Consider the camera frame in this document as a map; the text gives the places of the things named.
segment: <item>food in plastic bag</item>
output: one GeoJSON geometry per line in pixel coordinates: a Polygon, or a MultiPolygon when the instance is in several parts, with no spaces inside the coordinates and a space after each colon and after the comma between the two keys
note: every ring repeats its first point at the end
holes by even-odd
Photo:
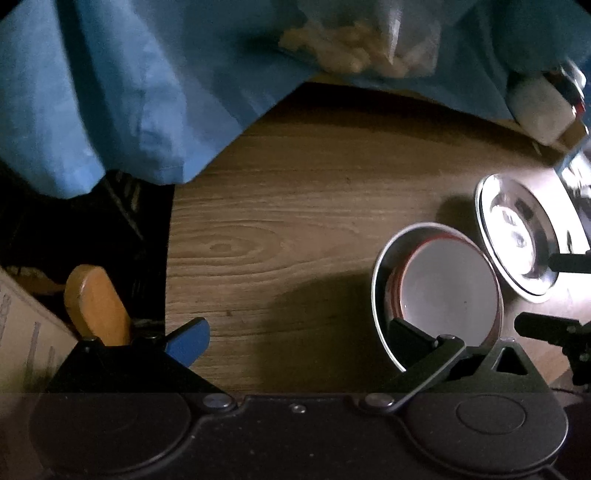
{"type": "Polygon", "coordinates": [[[366,11],[345,0],[314,4],[301,0],[308,21],[301,28],[285,30],[279,47],[306,52],[331,73],[430,75],[439,52],[439,8],[439,0],[384,0],[376,4],[370,20],[363,17],[366,11]]]}

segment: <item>stainless steel plate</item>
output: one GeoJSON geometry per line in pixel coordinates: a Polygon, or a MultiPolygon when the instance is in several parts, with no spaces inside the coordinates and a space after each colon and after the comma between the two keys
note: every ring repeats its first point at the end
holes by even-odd
{"type": "Polygon", "coordinates": [[[548,258],[560,249],[539,201],[521,183],[497,174],[479,182],[475,203],[482,241],[499,273],[526,300],[547,300],[558,279],[548,258]]]}

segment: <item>screw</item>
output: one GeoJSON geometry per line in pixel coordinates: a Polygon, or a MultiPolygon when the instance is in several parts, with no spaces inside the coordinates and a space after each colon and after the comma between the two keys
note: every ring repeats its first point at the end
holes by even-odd
{"type": "Polygon", "coordinates": [[[369,393],[365,396],[365,404],[376,410],[383,410],[394,405],[394,399],[387,393],[369,393]]]}
{"type": "Polygon", "coordinates": [[[292,403],[290,405],[290,410],[292,413],[306,413],[306,407],[299,403],[292,403]]]}
{"type": "Polygon", "coordinates": [[[223,410],[233,403],[234,399],[225,393],[210,393],[203,397],[203,405],[212,410],[223,410]]]}

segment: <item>blue cloth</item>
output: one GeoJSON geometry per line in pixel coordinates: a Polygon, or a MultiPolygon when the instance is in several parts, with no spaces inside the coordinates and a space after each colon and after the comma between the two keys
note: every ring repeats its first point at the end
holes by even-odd
{"type": "MultiPolygon", "coordinates": [[[[317,72],[274,49],[304,20],[297,0],[23,0],[0,22],[0,158],[57,197],[113,168],[187,182],[317,72]]],[[[590,38],[574,0],[447,0],[432,77],[348,80],[510,118],[509,70],[580,60],[590,38]]]]}

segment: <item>wood grain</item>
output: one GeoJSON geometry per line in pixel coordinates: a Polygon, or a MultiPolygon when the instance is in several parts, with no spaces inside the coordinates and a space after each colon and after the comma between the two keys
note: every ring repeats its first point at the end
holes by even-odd
{"type": "MultiPolygon", "coordinates": [[[[229,391],[379,388],[394,373],[369,312],[379,250],[424,220],[474,237],[476,183],[497,172],[547,176],[557,153],[540,152],[527,137],[438,105],[305,85],[177,187],[167,331],[206,317],[211,345],[192,368],[229,391]]],[[[530,310],[585,317],[577,292],[530,310]]],[[[511,333],[529,304],[505,301],[511,333]]],[[[564,371],[556,348],[524,345],[548,380],[564,371]]]]}

